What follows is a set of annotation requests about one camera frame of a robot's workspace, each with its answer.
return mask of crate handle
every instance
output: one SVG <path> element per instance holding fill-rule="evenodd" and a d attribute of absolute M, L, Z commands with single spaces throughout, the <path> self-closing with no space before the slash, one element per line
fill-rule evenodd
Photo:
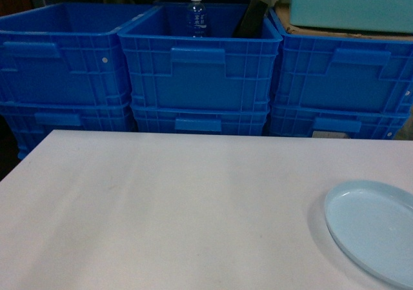
<path fill-rule="evenodd" d="M 389 51 L 336 48 L 332 57 L 332 62 L 385 66 L 388 63 L 390 56 L 391 53 Z"/>
<path fill-rule="evenodd" d="M 361 121 L 316 118 L 312 128 L 330 132 L 358 133 L 361 129 Z"/>
<path fill-rule="evenodd" d="M 220 119 L 175 119 L 176 130 L 198 130 L 202 132 L 221 132 Z"/>
<path fill-rule="evenodd" d="M 3 45 L 9 55 L 30 58 L 60 58 L 60 50 L 55 43 L 24 43 L 5 41 Z"/>
<path fill-rule="evenodd" d="M 67 127 L 80 127 L 82 121 L 79 114 L 51 114 L 46 112 L 36 112 L 34 118 L 40 125 L 57 125 Z"/>
<path fill-rule="evenodd" d="M 180 48 L 170 49 L 172 62 L 224 64 L 225 50 L 218 48 Z"/>

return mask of plate rim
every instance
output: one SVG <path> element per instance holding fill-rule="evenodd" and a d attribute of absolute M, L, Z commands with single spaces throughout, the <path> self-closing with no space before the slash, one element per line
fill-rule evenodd
<path fill-rule="evenodd" d="M 373 191 L 377 194 L 384 195 L 386 197 L 389 196 L 389 193 L 392 193 L 390 199 L 393 202 L 398 203 L 399 205 L 405 206 L 407 209 L 410 209 L 413 212 L 413 194 L 397 188 L 393 185 L 389 185 L 387 183 L 383 183 L 380 181 L 374 180 L 349 180 L 343 183 L 340 183 L 333 187 L 331 190 L 327 192 L 324 200 L 324 215 L 325 215 L 325 222 L 327 224 L 328 231 L 333 238 L 334 242 L 338 245 L 341 251 L 349 257 L 354 263 L 356 263 L 360 268 L 365 270 L 366 272 L 370 273 L 371 275 L 375 276 L 376 278 L 383 280 L 389 284 L 396 285 L 398 287 L 402 287 L 403 289 L 413 290 L 413 283 L 403 283 L 398 280 L 397 278 L 391 278 L 386 276 L 386 274 L 376 271 L 372 269 L 368 264 L 361 261 L 357 256 L 355 256 L 346 246 L 344 246 L 339 237 L 335 234 L 330 222 L 328 220 L 328 208 L 329 204 L 332 200 L 336 199 L 339 196 L 343 196 L 346 192 L 356 191 L 356 190 L 366 190 L 366 191 Z"/>

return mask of water bottle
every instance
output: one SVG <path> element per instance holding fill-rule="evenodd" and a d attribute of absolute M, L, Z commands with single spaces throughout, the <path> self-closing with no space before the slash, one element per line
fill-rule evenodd
<path fill-rule="evenodd" d="M 188 36 L 206 37 L 207 35 L 207 10 L 202 0 L 191 0 L 186 11 L 186 24 Z"/>

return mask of light blue plate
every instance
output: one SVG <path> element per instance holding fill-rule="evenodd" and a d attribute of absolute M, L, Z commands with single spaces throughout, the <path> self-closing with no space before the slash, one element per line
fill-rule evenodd
<path fill-rule="evenodd" d="M 325 198 L 328 230 L 374 276 L 413 289 L 413 195 L 376 181 L 348 181 Z"/>

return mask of table surface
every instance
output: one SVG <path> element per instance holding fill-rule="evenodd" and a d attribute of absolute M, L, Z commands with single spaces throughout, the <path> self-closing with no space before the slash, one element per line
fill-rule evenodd
<path fill-rule="evenodd" d="M 395 289 L 326 193 L 413 192 L 413 141 L 55 130 L 0 183 L 0 289 Z"/>

